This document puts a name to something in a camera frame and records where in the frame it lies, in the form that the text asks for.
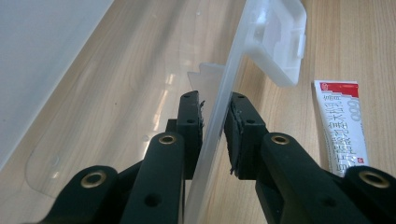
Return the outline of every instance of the red label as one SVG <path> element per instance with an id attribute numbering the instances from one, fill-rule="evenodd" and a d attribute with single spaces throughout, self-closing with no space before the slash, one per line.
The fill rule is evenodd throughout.
<path id="1" fill-rule="evenodd" d="M 340 92 L 343 95 L 350 95 L 352 97 L 359 98 L 357 83 L 329 83 L 320 82 L 320 88 L 323 91 Z"/>

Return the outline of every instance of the light wood tabletop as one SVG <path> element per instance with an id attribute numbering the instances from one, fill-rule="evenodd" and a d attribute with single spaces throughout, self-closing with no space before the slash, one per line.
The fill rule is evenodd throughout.
<path id="1" fill-rule="evenodd" d="M 296 87 L 279 88 L 249 59 L 236 91 L 270 132 L 293 136 L 323 168 L 312 82 L 356 80 L 371 166 L 396 176 L 396 1 L 303 0 L 306 46 Z M 35 222 L 78 171 L 143 159 L 177 116 L 187 73 L 225 64 L 245 1 L 116 0 L 0 173 L 0 223 Z M 263 223 L 254 181 L 230 175 L 220 145 L 204 223 Z"/>

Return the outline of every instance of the wood grain surface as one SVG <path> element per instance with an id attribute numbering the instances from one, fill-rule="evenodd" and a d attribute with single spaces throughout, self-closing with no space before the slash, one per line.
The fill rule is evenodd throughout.
<path id="1" fill-rule="evenodd" d="M 245 58 L 236 91 L 271 132 L 328 168 L 315 79 L 357 80 L 370 163 L 396 176 L 396 2 L 303 0 L 306 47 L 296 87 Z M 225 64 L 244 1 L 118 1 L 104 16 L 0 173 L 0 223 L 40 220 L 68 180 L 95 164 L 121 171 L 177 115 L 189 71 Z M 221 145 L 204 223 L 263 223 L 253 181 L 229 175 Z"/>

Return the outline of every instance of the toothpaste tube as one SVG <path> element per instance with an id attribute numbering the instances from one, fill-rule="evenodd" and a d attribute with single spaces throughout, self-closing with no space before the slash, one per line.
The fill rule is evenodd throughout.
<path id="1" fill-rule="evenodd" d="M 351 166 L 369 165 L 358 87 L 353 81 L 315 81 L 330 171 L 341 177 Z"/>

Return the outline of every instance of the wooden table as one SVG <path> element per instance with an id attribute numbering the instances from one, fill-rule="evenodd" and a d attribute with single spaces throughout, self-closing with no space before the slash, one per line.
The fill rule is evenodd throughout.
<path id="1" fill-rule="evenodd" d="M 141 160 L 191 90 L 187 72 L 225 64 L 244 1 L 118 1 L 107 12 L 0 173 L 0 222 L 41 219 L 79 170 Z M 306 47 L 296 87 L 245 59 L 236 91 L 272 132 L 294 136 L 327 169 L 315 79 L 357 80 L 370 163 L 396 175 L 396 2 L 303 0 Z M 229 175 L 221 148 L 204 223 L 263 223 L 253 181 Z"/>

